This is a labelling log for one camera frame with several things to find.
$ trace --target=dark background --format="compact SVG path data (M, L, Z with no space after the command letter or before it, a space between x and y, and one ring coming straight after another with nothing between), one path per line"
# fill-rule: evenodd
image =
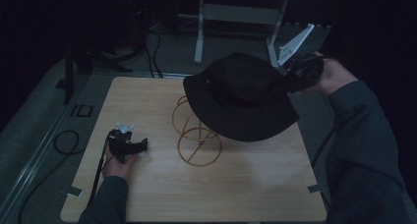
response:
M118 44L143 43L150 13L173 30L177 29L177 14L198 14L198 0L136 1L0 0L0 130L49 68L63 58L69 44L80 41L112 52ZM232 1L255 6L276 2ZM284 17L289 23L332 26L324 49L377 94L398 141L399 167L414 203L416 4L417 0L290 0ZM146 11L136 25L133 8ZM132 31L135 38L128 36Z

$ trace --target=black equipment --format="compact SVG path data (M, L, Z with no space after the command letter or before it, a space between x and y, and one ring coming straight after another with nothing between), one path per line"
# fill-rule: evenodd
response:
M316 84L323 73L324 56L294 56L283 65L288 91L295 92Z
M121 163L125 163L125 155L136 154L148 150L148 139L143 139L141 142L130 142L132 132L122 133L120 130L113 129L109 133L108 146L110 152Z

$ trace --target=hand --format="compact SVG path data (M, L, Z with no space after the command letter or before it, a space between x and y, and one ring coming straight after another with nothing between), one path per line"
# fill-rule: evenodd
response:
M324 71L318 83L310 86L302 92L316 90L325 95L329 95L342 86L358 81L348 70L346 70L335 59L324 59Z
M116 157L113 156L113 154L110 152L109 146L107 146L105 150L105 157L106 165L102 170L103 177L106 178L109 176L117 176L125 180L128 180L130 172L132 170L132 165L138 159L138 154L134 154L130 157L127 157L125 164L123 164L119 162L119 160L117 160Z

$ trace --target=gold wire stand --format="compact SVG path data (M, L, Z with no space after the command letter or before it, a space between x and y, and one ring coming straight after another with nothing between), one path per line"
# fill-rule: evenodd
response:
M178 154L180 155L181 159L184 160L184 162L192 165L192 166L196 166L196 167L205 167L205 166L209 166L212 163L214 163L218 157L220 156L220 153L222 151L222 144L221 144L221 140L220 137L217 133L215 133L214 131L212 131L209 128L205 128L203 127L203 123L202 121L199 120L199 126L198 127L194 127L191 129L187 130L187 126L190 122L190 119L195 115L193 110L191 110L191 113L188 115L187 120L182 128L182 130L180 130L176 123L175 123L175 114L178 110L178 108L180 108L181 105L184 105L185 103L187 103L187 97L186 96L182 96L178 99L177 102L177 106L175 107L174 111L172 112L172 126L174 127L175 131L180 135L180 138L177 142L177 150L178 150ZM195 138L192 138L190 136L188 136L191 132L193 131L199 131L198 132L198 136ZM198 142L198 146L196 147L196 149L194 150L194 152L189 156L189 158L186 158L186 156L181 152L181 141L182 139L188 139L188 140L194 140ZM194 156L197 154L197 152L202 148L202 146L204 145L204 143L206 141L209 140L214 140L217 139L218 141L218 145L219 145L219 150L218 150L218 154L214 157L214 159L212 159L209 162L205 162L205 163L196 163L196 162L192 162L192 159L194 158Z

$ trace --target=black cable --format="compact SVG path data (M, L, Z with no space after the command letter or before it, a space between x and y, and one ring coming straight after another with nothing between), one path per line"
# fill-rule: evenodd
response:
M155 50L153 51L153 58L152 58L152 61L153 61L153 65L155 66L155 69L156 69L156 71L157 71L157 74L159 75L159 78L160 78L160 79L163 79L163 74L162 74L162 72L159 70L159 67L158 67L158 66L157 66L157 64L156 64L156 53L157 53L157 50L159 49L160 42L161 42L160 35L159 35L158 33L156 33L155 31L151 30L151 29L149 30L149 32L150 32L150 33L152 33L152 34L154 34L154 35L156 35L156 37L157 37L157 45L156 45Z
M92 202L94 201L95 192L97 191L97 187L98 187L98 180L100 178L100 173L103 169L105 149L107 148L107 142L108 142L108 139L110 138L110 135L111 135L111 132L107 134L107 137L105 138L105 141L104 141L103 151L101 152L101 157L98 162L97 170L95 172L94 183L92 185L91 194L89 195L89 203L87 204L87 206L90 206Z
M107 161L103 164L103 166L102 166L102 168L100 170L100 173L104 170L105 166L107 166L107 163L110 162L111 159L113 159L113 157L114 157L114 154L111 155L111 157L109 159L107 159Z
M319 147L319 150L316 153L316 156L313 158L312 160L312 167L314 168L316 166L316 162L319 159L320 155L322 155L322 151L323 149L326 147L326 145L328 144L328 141L330 140L331 136L333 135L333 133L336 130L336 126L333 126L330 130L330 132L328 132L328 135L325 137L325 139L323 140L322 144Z
M357 116L359 113L361 113L363 110L365 110L366 106L365 105L359 105L357 106L354 110L353 113L350 117L348 117L344 122L339 123L338 125L334 125L331 130L328 132L328 135L325 137L325 139L323 140L322 144L319 147L318 152L316 153L315 157L312 160L312 167L315 168L316 166L316 162L319 159L320 155L323 152L323 149L326 147L326 145L328 144L328 141L330 140L331 136L334 134L334 132L337 129L340 129L342 126L344 126L346 123L348 123L351 119L353 119L355 116ZM321 191L321 196L323 201L325 202L327 207L330 207L330 203L328 201L328 199L325 197L325 195L323 194L324 191Z
M152 70L152 63L150 61L150 54L149 54L149 49L147 45L145 45L145 51L147 52L147 55L148 55L149 72L150 72L150 75L154 78L153 70Z
M67 134L67 133L72 133L72 134L74 134L75 136L76 136L76 141L75 141L75 143L74 143L74 145L73 145L73 147L71 148L71 150L69 151L69 152L63 152L62 150L60 150L60 149L57 149L57 145L56 145L56 142L57 142L57 140L58 140L58 138L59 137L61 137L62 135L64 135L64 134ZM57 151L59 152L59 153L61 153L61 154L65 154L66 155L66 157L64 157L51 171L49 171L49 173L48 174L46 174L46 176L44 176L37 184L36 184L36 186L31 190L31 192L28 194L28 196L25 198L25 200L24 200L24 202L23 202L23 204L22 204L22 206L21 206L21 209L19 210L19 219L18 219L18 223L19 224L22 224L22 218L23 218L23 213L24 213L24 210L25 210L25 207L26 207L26 205L28 204L28 202L29 202L29 200L30 200L30 198L31 198L31 196L33 196L33 194L36 192L36 190L46 181L46 179L48 179L49 178L49 176L50 175L52 175L52 173L54 173L71 155L74 155L74 154L78 154L78 153L81 153L81 152L83 152L84 150L80 150L80 151L75 151L76 150L76 148L77 148L77 146L79 145L79 141L80 141L80 136L79 136L79 134L77 133L77 132L75 132L75 131L72 131L72 130L68 130L68 131L63 131L63 132L61 132L60 134L58 134L56 137L55 137L55 140L53 141L53 145L54 145L54 147L55 147L55 149L57 149Z

